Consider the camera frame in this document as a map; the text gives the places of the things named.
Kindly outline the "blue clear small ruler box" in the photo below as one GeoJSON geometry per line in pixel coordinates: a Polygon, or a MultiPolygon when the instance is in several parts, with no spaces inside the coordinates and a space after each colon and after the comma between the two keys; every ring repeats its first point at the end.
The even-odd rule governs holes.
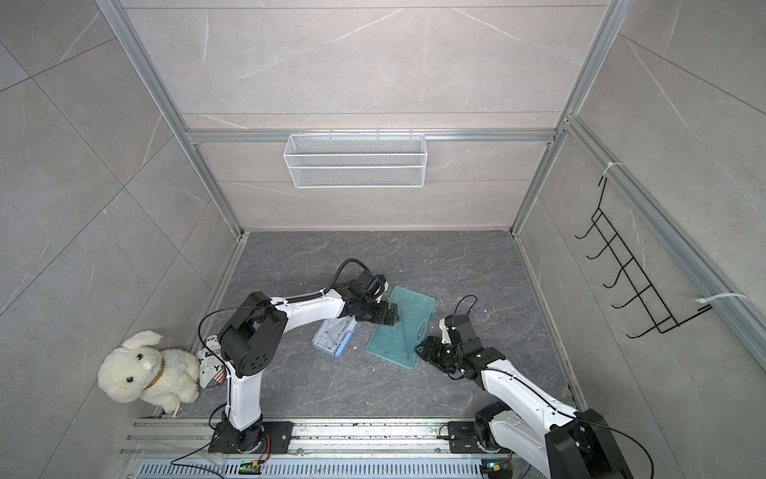
{"type": "Polygon", "coordinates": [[[333,358],[341,357],[356,327],[357,321],[354,317],[325,319],[317,329],[311,344],[318,351],[333,358]]]}

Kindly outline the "teal translucent ruler set case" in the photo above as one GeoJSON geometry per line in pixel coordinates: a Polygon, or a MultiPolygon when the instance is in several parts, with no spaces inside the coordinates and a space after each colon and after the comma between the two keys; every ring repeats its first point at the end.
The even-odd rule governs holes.
{"type": "Polygon", "coordinates": [[[429,321],[436,309],[436,299],[404,287],[394,287],[389,303],[397,306],[399,321],[393,327],[378,325],[366,351],[403,368],[412,369],[419,358],[415,348],[428,333],[429,321]]]}

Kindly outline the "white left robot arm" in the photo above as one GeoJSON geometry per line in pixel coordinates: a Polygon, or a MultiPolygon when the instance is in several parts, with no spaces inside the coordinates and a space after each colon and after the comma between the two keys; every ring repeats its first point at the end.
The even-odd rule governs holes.
{"type": "Polygon", "coordinates": [[[225,419],[215,429],[211,449],[247,452],[265,441],[261,381],[285,333],[341,317],[392,327],[398,307],[382,298],[387,287],[384,275],[363,271],[356,279],[299,297],[251,293],[217,335],[229,390],[225,419]]]}

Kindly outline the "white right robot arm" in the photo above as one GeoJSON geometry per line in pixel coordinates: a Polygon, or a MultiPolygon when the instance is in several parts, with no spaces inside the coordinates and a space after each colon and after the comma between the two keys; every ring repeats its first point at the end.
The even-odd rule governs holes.
{"type": "Polygon", "coordinates": [[[449,315],[439,336],[414,348],[448,377],[473,381],[497,402],[475,416],[487,451],[517,453],[547,478],[632,478],[616,429],[592,409],[578,411],[526,378],[503,353],[483,345],[468,315],[449,315]]]}

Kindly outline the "white plush bear toy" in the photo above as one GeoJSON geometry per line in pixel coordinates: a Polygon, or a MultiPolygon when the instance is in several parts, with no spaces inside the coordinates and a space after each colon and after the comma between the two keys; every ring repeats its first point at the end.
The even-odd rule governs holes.
{"type": "Polygon", "coordinates": [[[159,350],[163,335],[139,331],[101,364],[97,385],[113,401],[143,400],[167,414],[199,398],[199,359],[178,348],[159,350]]]}

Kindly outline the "white grille strip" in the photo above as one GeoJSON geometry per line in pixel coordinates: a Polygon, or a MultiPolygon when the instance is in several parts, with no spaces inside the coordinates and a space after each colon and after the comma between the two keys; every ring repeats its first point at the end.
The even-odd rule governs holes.
{"type": "Polygon", "coordinates": [[[465,458],[275,458],[220,463],[144,459],[132,478],[481,478],[482,461],[465,458]]]}

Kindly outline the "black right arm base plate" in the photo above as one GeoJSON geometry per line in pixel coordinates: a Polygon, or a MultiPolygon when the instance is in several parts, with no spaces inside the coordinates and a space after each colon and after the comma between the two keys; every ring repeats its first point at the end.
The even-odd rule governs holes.
{"type": "Polygon", "coordinates": [[[439,436],[448,442],[452,454],[492,454],[498,451],[482,439],[474,420],[448,421],[446,431],[440,431],[439,436]]]}

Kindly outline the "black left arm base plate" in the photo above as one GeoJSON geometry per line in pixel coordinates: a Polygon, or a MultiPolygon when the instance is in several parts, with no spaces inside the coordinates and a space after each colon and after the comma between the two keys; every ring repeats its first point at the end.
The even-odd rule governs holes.
{"type": "Polygon", "coordinates": [[[294,423],[257,421],[245,430],[237,430],[229,421],[221,421],[213,430],[209,453],[257,454],[287,453],[294,423]]]}

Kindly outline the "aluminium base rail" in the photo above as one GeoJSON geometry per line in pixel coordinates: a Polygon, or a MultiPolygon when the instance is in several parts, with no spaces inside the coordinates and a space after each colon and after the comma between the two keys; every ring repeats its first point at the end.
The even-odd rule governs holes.
{"type": "MultiPolygon", "coordinates": [[[[287,453],[274,457],[444,457],[452,454],[439,436],[448,421],[468,418],[272,418],[294,423],[287,453]]],[[[509,452],[524,459],[548,457],[545,441],[512,413],[500,415],[492,454],[453,454],[459,457],[503,457],[509,452]]],[[[205,419],[137,419],[118,443],[118,456],[172,457],[206,447],[213,437],[205,419]]]]}

